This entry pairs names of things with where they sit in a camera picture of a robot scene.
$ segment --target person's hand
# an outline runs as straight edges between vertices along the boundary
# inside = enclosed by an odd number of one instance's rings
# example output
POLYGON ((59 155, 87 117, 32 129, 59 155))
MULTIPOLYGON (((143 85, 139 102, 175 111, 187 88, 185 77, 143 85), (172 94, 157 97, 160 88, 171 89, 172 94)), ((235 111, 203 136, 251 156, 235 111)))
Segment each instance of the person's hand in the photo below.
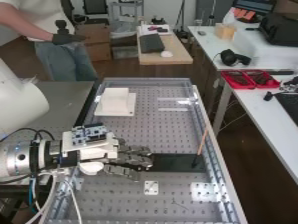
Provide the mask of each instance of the person's hand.
POLYGON ((52 39, 52 43, 55 45, 64 45, 64 44, 70 44, 72 42, 82 42, 84 41, 87 38, 84 36, 80 35, 72 35, 72 34, 54 34, 54 39, 52 39))

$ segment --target wire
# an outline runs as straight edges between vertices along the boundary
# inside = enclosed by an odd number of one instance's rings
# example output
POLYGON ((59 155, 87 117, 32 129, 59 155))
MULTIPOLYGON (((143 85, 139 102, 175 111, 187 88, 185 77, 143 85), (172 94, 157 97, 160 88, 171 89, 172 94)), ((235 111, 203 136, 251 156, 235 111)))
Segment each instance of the wire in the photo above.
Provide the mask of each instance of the wire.
POLYGON ((228 105, 228 107, 227 107, 227 111, 228 111, 235 105, 237 105, 237 104, 239 104, 239 101, 235 100, 235 101, 228 105))
POLYGON ((82 212, 80 212, 80 209, 79 209, 79 206, 78 206, 78 200, 76 200, 76 196, 75 196, 75 193, 74 193, 72 185, 70 184, 68 181, 64 181, 64 183, 68 185, 70 190, 71 190, 72 199, 74 199, 74 203, 75 203, 75 207, 76 207, 76 211, 78 211, 79 223, 83 224, 82 212))
POLYGON ((12 136, 14 134, 16 134, 20 131, 34 131, 36 133, 36 135, 43 139, 43 136, 38 130, 35 130, 34 128, 22 128, 22 129, 16 130, 11 135, 8 135, 4 139, 2 139, 0 142, 4 142, 10 138, 10 136, 12 136))
POLYGON ((32 205, 34 203, 32 203, 32 182, 34 182, 34 180, 31 180, 31 183, 30 183, 30 205, 32 205))
POLYGON ((38 135, 40 135, 42 136, 42 133, 46 133, 46 134, 48 134, 48 136, 52 138, 52 140, 55 141, 55 137, 54 137, 54 135, 52 135, 52 133, 50 132, 50 131, 47 131, 47 130, 39 130, 38 131, 38 133, 35 134, 35 139, 38 138, 38 135))
POLYGON ((228 126, 231 126, 236 121, 239 121, 243 117, 245 117, 247 113, 244 113, 239 118, 236 118, 231 123, 227 124, 227 126, 220 130, 223 131, 228 126))
POLYGON ((28 175, 26 175, 26 176, 23 176, 23 177, 19 177, 19 178, 14 179, 14 180, 3 181, 3 182, 0 182, 0 185, 2 185, 2 184, 11 184, 11 183, 15 183, 15 182, 18 182, 18 181, 20 181, 20 180, 24 180, 26 178, 31 177, 31 175, 32 175, 32 174, 28 174, 28 175))
POLYGON ((48 208, 48 206, 51 206, 51 202, 52 202, 52 199, 54 199, 54 196, 55 196, 55 186, 56 186, 56 183, 58 183, 58 176, 54 175, 52 173, 48 173, 48 174, 51 174, 54 176, 54 183, 52 183, 50 196, 48 196, 47 202, 44 203, 43 208, 40 209, 38 214, 34 216, 34 218, 27 222, 27 224, 32 224, 35 222, 35 220, 40 217, 40 215, 43 215, 44 210, 48 208))

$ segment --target black cable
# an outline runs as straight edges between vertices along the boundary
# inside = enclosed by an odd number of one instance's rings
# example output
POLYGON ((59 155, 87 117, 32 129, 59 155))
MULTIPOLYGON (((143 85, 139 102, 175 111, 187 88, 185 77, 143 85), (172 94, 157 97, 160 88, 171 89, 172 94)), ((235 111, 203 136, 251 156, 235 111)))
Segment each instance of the black cable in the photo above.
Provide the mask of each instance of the black cable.
POLYGON ((11 183, 15 183, 15 182, 18 182, 20 180, 24 180, 26 178, 31 177, 31 175, 32 174, 28 174, 28 175, 26 175, 23 177, 19 177, 19 178, 14 179, 14 180, 3 181, 3 182, 0 182, 0 185, 3 185, 3 184, 11 184, 11 183))
POLYGON ((54 137, 54 135, 52 135, 52 133, 50 132, 50 131, 47 131, 47 130, 39 130, 38 131, 38 133, 35 134, 35 139, 38 138, 38 135, 40 135, 42 136, 42 133, 46 133, 46 134, 48 134, 48 136, 52 138, 52 140, 55 141, 55 137, 54 137))
POLYGON ((14 134, 16 134, 20 131, 34 131, 36 133, 36 136, 39 136, 43 139, 43 136, 38 130, 35 130, 34 128, 22 128, 22 129, 16 130, 11 135, 8 135, 3 140, 0 140, 0 142, 4 142, 10 138, 10 136, 12 136, 14 134))

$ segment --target white foam block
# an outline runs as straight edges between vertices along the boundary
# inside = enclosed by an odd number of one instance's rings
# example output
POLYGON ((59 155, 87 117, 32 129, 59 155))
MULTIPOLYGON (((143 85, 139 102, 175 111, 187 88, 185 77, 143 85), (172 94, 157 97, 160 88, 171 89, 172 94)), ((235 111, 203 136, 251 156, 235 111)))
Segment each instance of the white foam block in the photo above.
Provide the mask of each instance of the white foam block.
POLYGON ((128 88, 107 88, 102 96, 96 116, 135 116, 137 94, 128 88))

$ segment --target cable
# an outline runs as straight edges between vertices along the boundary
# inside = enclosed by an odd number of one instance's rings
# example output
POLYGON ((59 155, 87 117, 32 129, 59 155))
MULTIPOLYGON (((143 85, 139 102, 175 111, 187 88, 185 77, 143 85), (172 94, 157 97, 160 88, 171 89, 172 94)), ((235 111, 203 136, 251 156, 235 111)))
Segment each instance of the cable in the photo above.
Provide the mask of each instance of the cable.
POLYGON ((54 199, 54 196, 55 196, 55 186, 56 186, 56 183, 58 183, 58 176, 54 175, 52 173, 47 173, 47 174, 50 174, 50 175, 54 176, 54 183, 52 183, 52 188, 51 188, 50 196, 48 196, 47 202, 44 203, 43 208, 40 209, 40 211, 38 212, 38 214, 34 216, 34 218, 27 222, 27 224, 32 224, 35 222, 35 220, 40 217, 40 215, 43 215, 43 212, 48 208, 48 206, 51 206, 51 202, 52 202, 52 199, 54 199))
POLYGON ((220 130, 223 131, 229 125, 232 125, 236 121, 239 121, 244 116, 247 115, 247 113, 244 113, 237 119, 235 119, 231 123, 227 124, 227 126, 220 130))
POLYGON ((34 180, 31 180, 31 183, 30 183, 30 206, 34 204, 32 203, 32 182, 34 182, 34 180))
POLYGON ((18 182, 18 181, 20 181, 20 180, 24 180, 26 178, 31 177, 31 175, 32 175, 32 174, 28 174, 28 175, 26 175, 26 176, 23 176, 23 177, 19 177, 19 178, 14 179, 14 180, 3 181, 3 182, 0 182, 0 185, 2 185, 2 184, 11 184, 11 183, 15 183, 15 182, 18 182))
POLYGON ((11 135, 8 135, 4 139, 2 139, 0 142, 4 142, 10 138, 10 136, 12 136, 14 134, 16 134, 20 131, 34 131, 36 133, 36 135, 43 139, 43 136, 38 130, 35 130, 34 128, 22 128, 22 129, 16 130, 11 135))
POLYGON ((74 199, 74 203, 75 203, 75 207, 76 207, 76 211, 78 211, 79 223, 83 224, 82 212, 80 212, 80 209, 79 209, 79 206, 78 206, 78 200, 76 200, 76 196, 75 196, 75 193, 74 193, 72 185, 68 183, 68 181, 64 181, 64 183, 68 185, 70 190, 71 190, 72 199, 74 199))
POLYGON ((39 130, 38 131, 38 133, 35 134, 35 139, 38 138, 38 135, 40 135, 42 136, 42 134, 40 133, 46 133, 46 134, 48 134, 50 135, 50 137, 52 138, 52 140, 55 141, 55 137, 54 137, 54 135, 52 135, 52 133, 50 132, 50 131, 47 131, 47 130, 39 130))
MULTIPOLYGON (((52 173, 40 173, 39 176, 43 176, 43 175, 52 175, 52 173)), ((36 179, 34 179, 32 181, 32 193, 34 193, 34 199, 36 198, 36 193, 35 193, 35 186, 36 186, 36 179)), ((36 207, 40 211, 40 205, 39 205, 39 202, 36 201, 36 207)))

